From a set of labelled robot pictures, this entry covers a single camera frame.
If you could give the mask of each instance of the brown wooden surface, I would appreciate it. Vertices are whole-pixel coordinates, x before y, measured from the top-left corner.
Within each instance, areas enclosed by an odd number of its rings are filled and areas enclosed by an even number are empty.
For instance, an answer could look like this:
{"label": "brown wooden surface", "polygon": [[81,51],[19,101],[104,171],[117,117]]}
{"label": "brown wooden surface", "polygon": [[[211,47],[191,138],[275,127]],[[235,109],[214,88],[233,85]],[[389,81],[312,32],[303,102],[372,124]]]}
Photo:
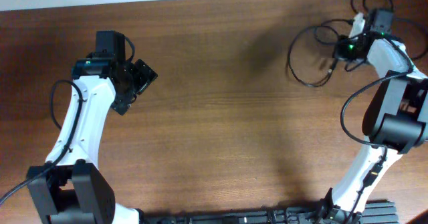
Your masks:
{"label": "brown wooden surface", "polygon": [[[99,167],[119,203],[177,213],[322,198],[360,148],[341,130],[340,108],[376,74],[370,67],[348,74],[341,63],[325,87],[307,88],[286,74],[286,50],[307,25],[352,18],[348,2],[174,0],[1,12],[0,193],[42,164],[58,137],[47,107],[51,85],[94,50],[97,30],[114,29],[159,74],[125,116],[110,112],[106,119]],[[395,3],[397,15],[427,22],[426,0]],[[410,55],[423,49],[412,27],[394,31]],[[296,71],[315,80],[331,51],[308,36],[296,46]],[[425,72],[427,64],[417,62]],[[359,136],[374,92],[348,110],[346,123]],[[69,99],[70,88],[59,88],[61,120]],[[402,222],[424,211],[427,154],[425,145],[404,156],[370,199],[395,201]],[[39,223],[26,189],[0,208],[0,219]]]}

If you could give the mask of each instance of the white robotic arm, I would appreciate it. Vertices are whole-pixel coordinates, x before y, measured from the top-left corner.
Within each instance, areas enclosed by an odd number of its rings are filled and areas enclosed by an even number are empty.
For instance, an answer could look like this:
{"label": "white robotic arm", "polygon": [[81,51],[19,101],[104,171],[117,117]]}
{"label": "white robotic arm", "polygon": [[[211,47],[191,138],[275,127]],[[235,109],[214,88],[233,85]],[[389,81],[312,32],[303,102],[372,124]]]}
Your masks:
{"label": "white robotic arm", "polygon": [[[99,76],[81,76],[74,80],[74,83],[83,94],[82,112],[70,150],[57,165],[72,166],[78,160],[85,160],[86,163],[93,163],[98,169],[98,149],[101,135],[108,110],[116,97],[116,91],[109,78],[104,79]],[[46,158],[46,162],[53,162],[60,155],[64,142],[70,135],[78,107],[78,98],[77,91],[72,88],[72,97],[64,125],[53,150]],[[115,204],[113,224],[138,224],[139,221],[140,213],[136,209]]]}
{"label": "white robotic arm", "polygon": [[[132,48],[127,60],[125,40]],[[28,189],[43,224],[140,223],[142,211],[116,203],[112,188],[98,170],[98,150],[109,109],[123,115],[137,94],[157,77],[142,60],[133,64],[133,55],[134,46],[123,34],[99,31],[96,51],[76,62],[74,81],[69,82],[73,85],[70,105],[58,140],[47,164],[31,166],[27,174],[32,180]],[[61,189],[68,181],[74,189]]]}
{"label": "white robotic arm", "polygon": [[[354,37],[362,33],[365,20],[362,14],[359,13],[354,18],[354,25],[350,33],[350,37]],[[403,52],[405,46],[401,42],[393,41]],[[409,69],[408,61],[385,39],[376,39],[373,41],[367,55],[367,61],[375,68],[380,78],[387,75],[389,71],[407,72]],[[414,65],[413,72],[407,74],[407,77],[413,80],[421,81],[427,76],[421,73]],[[397,102],[397,100],[382,99],[383,102]],[[372,147],[363,145],[356,159],[352,163],[349,171],[344,178],[332,189],[333,205],[340,207],[343,211],[353,213],[362,213],[366,206],[366,202],[373,189],[382,179],[389,167],[398,161],[403,156],[395,148],[388,147]],[[379,171],[375,170],[375,165],[382,161],[382,168]],[[364,186],[364,182],[370,180],[370,185]]]}

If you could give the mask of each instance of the wooden table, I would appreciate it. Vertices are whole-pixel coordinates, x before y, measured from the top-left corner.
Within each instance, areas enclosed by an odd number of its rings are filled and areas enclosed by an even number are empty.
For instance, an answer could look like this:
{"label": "wooden table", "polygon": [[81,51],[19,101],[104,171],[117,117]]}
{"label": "wooden table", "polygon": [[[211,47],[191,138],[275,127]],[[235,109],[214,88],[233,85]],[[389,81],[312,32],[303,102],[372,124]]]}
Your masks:
{"label": "wooden table", "polygon": [[[159,74],[125,116],[111,111],[106,119],[99,167],[119,203],[178,213],[322,198],[361,147],[343,133],[340,109],[377,76],[368,66],[346,73],[340,63],[325,87],[307,88],[287,73],[285,59],[303,27],[352,18],[348,2],[173,0],[1,12],[0,193],[42,164],[58,137],[48,111],[51,85],[69,79],[76,60],[94,51],[96,31],[114,29]],[[427,22],[426,0],[395,4],[397,15]],[[338,25],[343,34],[349,29]],[[411,26],[393,31],[410,55],[424,48]],[[297,73],[316,80],[331,52],[308,35],[292,56]],[[428,71],[428,58],[416,63]],[[348,109],[346,124],[359,136],[374,92]],[[69,99],[70,87],[58,88],[60,120]],[[402,222],[424,211],[427,154],[425,145],[404,156],[370,199],[395,201]],[[0,219],[39,223],[27,190],[0,208]]]}

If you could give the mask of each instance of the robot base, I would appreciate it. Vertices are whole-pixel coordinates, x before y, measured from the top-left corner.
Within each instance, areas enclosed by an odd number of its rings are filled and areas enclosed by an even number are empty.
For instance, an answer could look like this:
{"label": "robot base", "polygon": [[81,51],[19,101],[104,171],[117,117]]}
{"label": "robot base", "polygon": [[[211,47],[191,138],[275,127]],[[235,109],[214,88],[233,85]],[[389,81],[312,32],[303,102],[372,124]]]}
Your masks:
{"label": "robot base", "polygon": [[[252,211],[241,213],[225,213],[220,215],[179,215],[150,217],[146,215],[145,224],[314,224],[311,216],[313,209],[288,207],[281,209]],[[324,221],[323,224],[336,224]],[[370,203],[357,224],[399,224],[397,209],[392,202]]]}

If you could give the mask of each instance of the robotic arm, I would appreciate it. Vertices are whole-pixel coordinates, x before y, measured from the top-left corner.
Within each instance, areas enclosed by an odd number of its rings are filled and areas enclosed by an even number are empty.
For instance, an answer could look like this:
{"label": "robotic arm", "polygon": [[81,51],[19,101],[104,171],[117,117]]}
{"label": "robotic arm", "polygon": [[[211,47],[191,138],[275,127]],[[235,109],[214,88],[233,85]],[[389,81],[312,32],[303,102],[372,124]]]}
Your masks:
{"label": "robotic arm", "polygon": [[[405,53],[397,52],[397,46],[403,52],[405,46],[400,39],[389,35],[391,22],[392,13],[382,9],[371,12],[367,17],[358,14],[350,36],[336,46],[334,56],[346,61],[367,60],[379,77],[407,72],[410,60],[405,58]],[[392,43],[382,37],[385,34]],[[98,148],[109,109],[123,115],[137,94],[141,94],[157,77],[142,60],[133,64],[132,57],[124,58],[125,40],[134,52],[132,43],[121,33],[97,32],[96,51],[86,59],[78,60],[72,71],[83,100],[73,89],[64,127],[46,162],[53,162],[63,151],[65,139],[72,133],[78,102],[83,101],[72,143],[55,168],[28,185],[43,224],[147,222],[141,210],[128,209],[116,203],[113,190],[98,170]],[[286,214],[269,212],[268,222],[274,224],[279,220],[276,215],[283,215],[282,222],[287,224],[364,223],[362,213],[367,199],[382,176],[404,154],[423,144],[428,135],[427,76],[414,66],[412,69],[412,73],[381,83],[362,123],[366,141],[376,145],[362,146],[345,177],[329,190],[318,208],[310,212],[289,208]],[[45,166],[32,166],[27,177],[35,177],[44,169]],[[62,187],[70,180],[74,190],[63,190]],[[259,220],[261,214],[254,214],[254,218]],[[249,219],[249,214],[213,218],[216,223],[227,220],[227,223],[236,224],[251,223],[247,222]],[[180,222],[191,224],[195,221],[184,218]]]}
{"label": "robotic arm", "polygon": [[[67,154],[46,175],[28,185],[43,224],[139,223],[142,211],[116,203],[113,190],[98,171],[98,149],[104,121],[110,108],[123,115],[153,82],[157,74],[142,60],[125,60],[121,33],[99,31],[96,52],[78,60],[72,75],[83,95],[82,110]],[[73,88],[64,126],[46,163],[58,158],[70,136],[78,109],[78,92]],[[30,167],[27,177],[44,166]],[[68,181],[74,190],[62,190]]]}
{"label": "robotic arm", "polygon": [[[375,9],[366,17],[359,13],[349,37],[343,37],[345,40],[336,46],[334,57],[348,62],[368,61],[380,78],[408,72],[411,60],[404,44],[389,35],[392,20],[392,12],[384,9]],[[367,199],[388,168],[424,143],[428,134],[428,81],[413,62],[411,65],[411,73],[381,83],[364,115],[365,141],[374,145],[362,146],[349,171],[319,202],[315,213],[302,214],[291,208],[295,224],[364,223]],[[374,211],[382,215],[383,210]]]}

